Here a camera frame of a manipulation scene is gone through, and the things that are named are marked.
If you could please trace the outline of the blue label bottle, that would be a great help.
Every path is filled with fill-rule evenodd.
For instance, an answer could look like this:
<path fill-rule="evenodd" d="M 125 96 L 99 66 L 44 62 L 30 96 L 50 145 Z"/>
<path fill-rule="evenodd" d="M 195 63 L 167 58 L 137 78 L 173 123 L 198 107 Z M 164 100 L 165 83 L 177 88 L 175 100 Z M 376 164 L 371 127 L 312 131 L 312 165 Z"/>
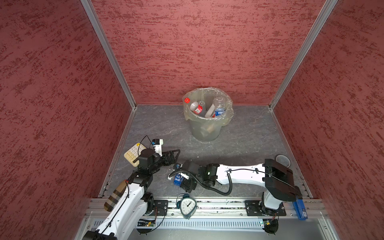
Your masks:
<path fill-rule="evenodd" d="M 178 174 L 176 174 L 173 177 L 168 175 L 168 180 L 173 181 L 174 185 L 176 185 L 178 187 L 181 187 L 182 183 L 184 181 L 189 180 L 189 178 L 190 177 L 188 175 L 184 174 L 184 173 L 178 173 Z"/>
<path fill-rule="evenodd" d="M 215 117 L 222 116 L 226 113 L 226 99 L 224 97 L 216 97 L 213 104 L 215 106 Z"/>

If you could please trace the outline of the red label bottle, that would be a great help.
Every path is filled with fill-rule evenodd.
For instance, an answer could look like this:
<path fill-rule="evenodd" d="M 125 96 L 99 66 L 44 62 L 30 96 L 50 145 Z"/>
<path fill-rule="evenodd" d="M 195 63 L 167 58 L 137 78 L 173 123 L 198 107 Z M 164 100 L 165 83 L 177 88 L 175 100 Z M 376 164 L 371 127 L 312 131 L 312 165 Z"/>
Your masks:
<path fill-rule="evenodd" d="M 201 116 L 204 113 L 206 105 L 204 101 L 192 102 L 190 98 L 185 98 L 184 102 L 189 105 L 190 111 L 194 114 Z"/>

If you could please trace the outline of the green cap slim bottle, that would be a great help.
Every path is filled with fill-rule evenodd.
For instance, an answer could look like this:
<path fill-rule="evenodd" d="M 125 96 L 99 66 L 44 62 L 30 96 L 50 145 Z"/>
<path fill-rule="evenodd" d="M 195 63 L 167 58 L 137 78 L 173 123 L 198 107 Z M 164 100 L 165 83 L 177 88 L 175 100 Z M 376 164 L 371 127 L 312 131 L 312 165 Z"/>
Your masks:
<path fill-rule="evenodd" d="M 210 106 L 210 108 L 207 110 L 207 112 L 206 112 L 206 114 L 205 114 L 205 118 L 206 118 L 206 119 L 214 118 L 214 117 L 216 116 L 216 115 L 215 115 L 215 109 L 216 109 L 215 105 L 212 104 L 212 105 Z"/>

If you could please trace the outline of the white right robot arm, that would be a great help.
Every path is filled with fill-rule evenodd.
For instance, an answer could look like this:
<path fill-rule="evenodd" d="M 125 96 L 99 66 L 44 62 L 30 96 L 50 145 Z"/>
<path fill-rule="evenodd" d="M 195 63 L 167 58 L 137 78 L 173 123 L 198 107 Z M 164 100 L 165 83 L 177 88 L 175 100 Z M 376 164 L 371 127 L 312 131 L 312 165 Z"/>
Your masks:
<path fill-rule="evenodd" d="M 187 193 L 197 185 L 222 196 L 229 196 L 234 184 L 263 187 L 262 198 L 253 207 L 261 216 L 278 216 L 284 202 L 294 203 L 303 197 L 300 188 L 295 186 L 292 170 L 272 159 L 253 166 L 201 166 L 186 161 L 170 174 L 171 178 L 177 176 L 181 177 L 180 187 Z"/>

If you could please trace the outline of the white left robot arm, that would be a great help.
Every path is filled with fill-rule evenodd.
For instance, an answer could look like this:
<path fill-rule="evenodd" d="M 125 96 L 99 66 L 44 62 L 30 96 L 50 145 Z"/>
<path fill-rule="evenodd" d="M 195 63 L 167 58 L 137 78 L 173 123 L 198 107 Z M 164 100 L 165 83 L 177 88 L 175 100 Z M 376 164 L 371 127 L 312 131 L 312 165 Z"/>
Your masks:
<path fill-rule="evenodd" d="M 95 231 L 87 231 L 84 240 L 127 240 L 142 216 L 155 210 L 153 194 L 148 187 L 153 175 L 163 166 L 174 165 L 180 150 L 159 154 L 153 149 L 144 149 L 133 161 L 137 170 L 122 182 L 124 189 L 114 191 L 105 203 L 110 214 Z"/>

